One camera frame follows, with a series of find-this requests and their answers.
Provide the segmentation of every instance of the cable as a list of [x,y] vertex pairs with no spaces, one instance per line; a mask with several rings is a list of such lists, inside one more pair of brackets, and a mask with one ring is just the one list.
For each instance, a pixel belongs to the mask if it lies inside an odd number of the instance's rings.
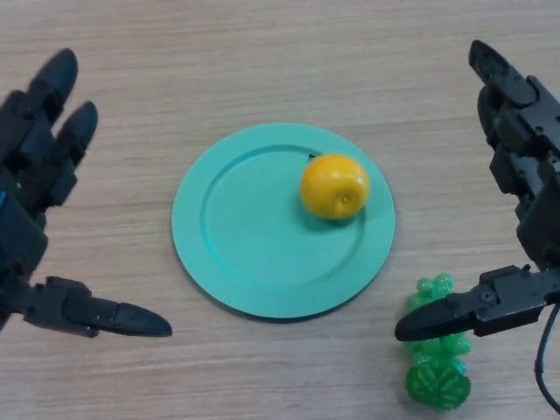
[[560,414],[560,404],[558,401],[550,394],[549,390],[546,388],[543,379],[543,372],[544,372],[544,351],[546,350],[546,345],[549,341],[550,331],[552,330],[552,326],[554,325],[554,321],[557,318],[558,312],[560,312],[560,304],[555,304],[554,308],[552,308],[552,312],[550,313],[549,320],[546,322],[546,326],[544,327],[544,331],[542,332],[541,342],[539,343],[539,349],[536,353],[535,358],[535,378],[536,383],[541,390],[542,396],[550,404],[556,413]]

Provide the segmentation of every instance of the yellow orange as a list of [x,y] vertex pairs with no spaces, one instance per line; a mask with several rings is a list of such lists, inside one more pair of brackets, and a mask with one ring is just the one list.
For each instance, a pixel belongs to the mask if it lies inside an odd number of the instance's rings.
[[356,215],[368,199],[368,173],[348,156],[321,155],[306,166],[299,193],[307,210],[315,216],[346,219]]

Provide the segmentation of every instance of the plate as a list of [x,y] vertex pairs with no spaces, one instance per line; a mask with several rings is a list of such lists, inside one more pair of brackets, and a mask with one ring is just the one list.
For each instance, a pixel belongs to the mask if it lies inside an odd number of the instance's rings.
[[[342,153],[366,169],[369,199],[351,220],[304,209],[310,155]],[[395,232],[389,186],[372,160],[331,131],[265,124],[220,140],[191,166],[173,203],[178,257],[210,297],[238,312],[300,319],[329,312],[382,268]]]

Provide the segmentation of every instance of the wooden table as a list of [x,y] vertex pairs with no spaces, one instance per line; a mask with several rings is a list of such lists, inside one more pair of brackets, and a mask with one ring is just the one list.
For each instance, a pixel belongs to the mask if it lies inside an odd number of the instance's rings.
[[[528,259],[479,125],[473,39],[560,92],[557,0],[4,0],[0,92],[73,48],[68,109],[100,125],[80,183],[49,213],[34,277],[162,313],[170,339],[83,339],[14,318],[0,334],[3,420],[432,419],[404,393],[393,338],[419,277],[457,290]],[[187,281],[170,234],[174,193],[208,146],[240,128],[301,122],[355,141],[392,188],[393,252],[350,305],[296,325],[217,308]],[[462,419],[553,418],[533,376],[537,325],[473,339]],[[556,337],[547,381],[560,388]]]

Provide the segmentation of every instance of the green toy grapes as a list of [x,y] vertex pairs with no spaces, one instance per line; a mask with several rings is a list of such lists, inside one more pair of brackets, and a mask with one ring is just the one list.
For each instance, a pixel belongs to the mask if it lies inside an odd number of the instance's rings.
[[[414,311],[452,293],[455,284],[450,274],[422,278],[416,284],[417,293],[407,300],[407,311]],[[412,361],[407,373],[409,396],[436,410],[455,410],[471,392],[471,381],[465,376],[466,364],[458,356],[471,351],[471,341],[464,332],[439,339],[405,343]]]

